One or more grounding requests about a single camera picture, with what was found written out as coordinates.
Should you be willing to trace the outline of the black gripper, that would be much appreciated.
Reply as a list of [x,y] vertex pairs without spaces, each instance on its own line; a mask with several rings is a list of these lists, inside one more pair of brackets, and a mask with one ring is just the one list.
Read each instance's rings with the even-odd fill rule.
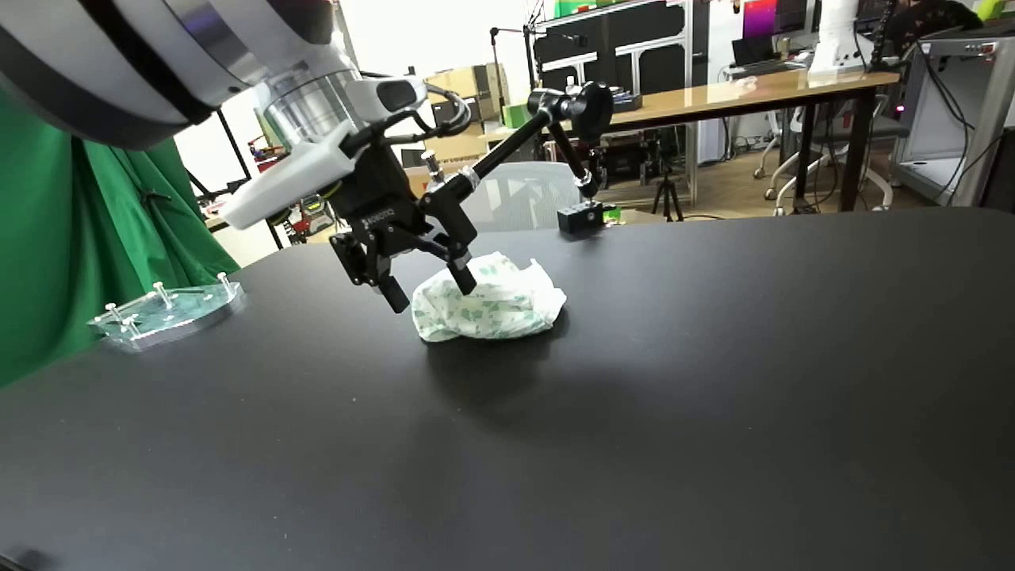
[[474,224],[464,211],[464,201],[473,184],[452,174],[417,201],[380,123],[349,132],[343,153],[355,163],[333,193],[333,210],[344,222],[344,233],[333,239],[333,254],[344,275],[355,285],[373,285],[391,312],[403,314],[409,298],[391,264],[395,254],[425,252],[438,260],[446,258],[456,290],[468,294],[474,290],[468,274]]

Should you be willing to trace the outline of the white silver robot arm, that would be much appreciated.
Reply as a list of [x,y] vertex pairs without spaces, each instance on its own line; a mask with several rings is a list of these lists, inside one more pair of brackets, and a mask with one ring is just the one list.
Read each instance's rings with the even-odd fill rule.
[[227,224],[333,188],[358,281],[382,281],[403,252],[461,258],[386,143],[427,86],[361,70],[339,0],[0,0],[0,78],[43,122],[118,150],[166,143],[249,92],[293,153],[223,207]]

